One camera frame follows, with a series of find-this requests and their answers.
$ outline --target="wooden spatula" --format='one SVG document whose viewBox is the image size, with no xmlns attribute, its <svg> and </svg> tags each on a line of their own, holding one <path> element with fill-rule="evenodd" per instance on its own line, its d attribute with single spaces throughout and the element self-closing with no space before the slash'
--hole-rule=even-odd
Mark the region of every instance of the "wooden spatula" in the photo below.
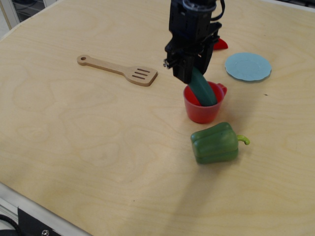
<svg viewBox="0 0 315 236">
<path fill-rule="evenodd" d="M 126 67 L 107 61 L 98 60 L 88 55 L 80 55 L 77 58 L 79 65 L 89 65 L 98 69 L 107 70 L 125 76 L 125 78 L 140 86 L 149 86 L 157 77 L 158 72 L 145 66 Z"/>
</svg>

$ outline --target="pepper stem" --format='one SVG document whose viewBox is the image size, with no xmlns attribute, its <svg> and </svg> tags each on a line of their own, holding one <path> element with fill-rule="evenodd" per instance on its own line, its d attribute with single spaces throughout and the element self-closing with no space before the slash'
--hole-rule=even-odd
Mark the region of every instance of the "pepper stem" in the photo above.
<svg viewBox="0 0 315 236">
<path fill-rule="evenodd" d="M 243 135 L 237 135 L 237 140 L 244 142 L 246 145 L 250 144 L 250 140 Z"/>
</svg>

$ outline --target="red object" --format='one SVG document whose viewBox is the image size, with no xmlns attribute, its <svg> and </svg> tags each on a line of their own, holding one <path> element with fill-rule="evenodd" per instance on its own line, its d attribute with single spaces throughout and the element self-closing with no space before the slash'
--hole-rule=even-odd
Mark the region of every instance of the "red object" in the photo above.
<svg viewBox="0 0 315 236">
<path fill-rule="evenodd" d="M 227 48 L 228 48 L 227 43 L 223 39 L 220 39 L 220 38 L 219 38 L 219 41 L 213 47 L 214 50 L 227 49 Z"/>
<path fill-rule="evenodd" d="M 196 123 L 212 122 L 217 117 L 221 103 L 227 92 L 227 88 L 222 84 L 215 84 L 209 81 L 208 83 L 215 93 L 218 101 L 218 103 L 213 106 L 201 106 L 191 89 L 188 86 L 186 86 L 184 89 L 184 101 L 187 115 L 192 121 Z"/>
</svg>

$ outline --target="red measuring cup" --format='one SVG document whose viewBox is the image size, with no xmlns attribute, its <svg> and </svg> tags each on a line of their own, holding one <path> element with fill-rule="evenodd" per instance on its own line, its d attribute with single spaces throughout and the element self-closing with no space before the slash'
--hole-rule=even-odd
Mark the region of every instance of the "red measuring cup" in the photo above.
<svg viewBox="0 0 315 236">
<path fill-rule="evenodd" d="M 227 88 L 223 84 L 215 84 L 209 81 L 208 83 L 215 93 L 218 101 L 217 104 L 213 106 L 201 106 L 191 89 L 188 86 L 186 86 L 184 89 L 184 101 L 187 115 L 192 121 L 196 123 L 212 122 L 217 117 L 221 103 L 227 92 Z"/>
</svg>

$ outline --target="screw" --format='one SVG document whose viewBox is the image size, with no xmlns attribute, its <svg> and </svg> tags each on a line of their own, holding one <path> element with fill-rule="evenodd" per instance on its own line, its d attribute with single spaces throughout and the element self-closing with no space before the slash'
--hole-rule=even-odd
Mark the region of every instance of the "screw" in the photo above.
<svg viewBox="0 0 315 236">
<path fill-rule="evenodd" d="M 41 236 L 49 236 L 49 231 L 43 230 L 43 232 L 41 232 Z"/>
</svg>

